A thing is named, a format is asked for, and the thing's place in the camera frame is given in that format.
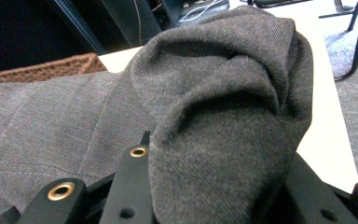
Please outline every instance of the gray fabric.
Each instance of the gray fabric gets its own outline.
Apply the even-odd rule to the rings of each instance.
[[[154,130],[160,223],[258,221],[310,125],[311,58],[293,21],[241,7],[156,36],[122,74],[0,85],[0,204],[109,175]]]

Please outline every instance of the white cable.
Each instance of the white cable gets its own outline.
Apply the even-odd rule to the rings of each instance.
[[[210,7],[213,7],[213,6],[215,6],[215,5],[217,5],[217,4],[220,4],[220,3],[224,2],[224,1],[225,1],[225,0],[213,0],[212,3],[209,4],[208,6],[193,8],[191,11],[189,11],[187,14],[185,14],[185,16],[182,17],[182,19],[180,19],[179,22],[193,21],[193,20],[195,20],[196,18],[200,17],[202,14],[204,14]],[[199,11],[199,10],[201,10],[201,9],[203,9],[203,10],[201,11],[201,13],[200,13],[199,15],[197,15],[197,16],[191,18],[191,19],[187,19],[187,20],[186,20],[186,18],[187,18],[188,16],[190,16],[192,13],[194,13],[194,12],[196,12],[196,11]]]

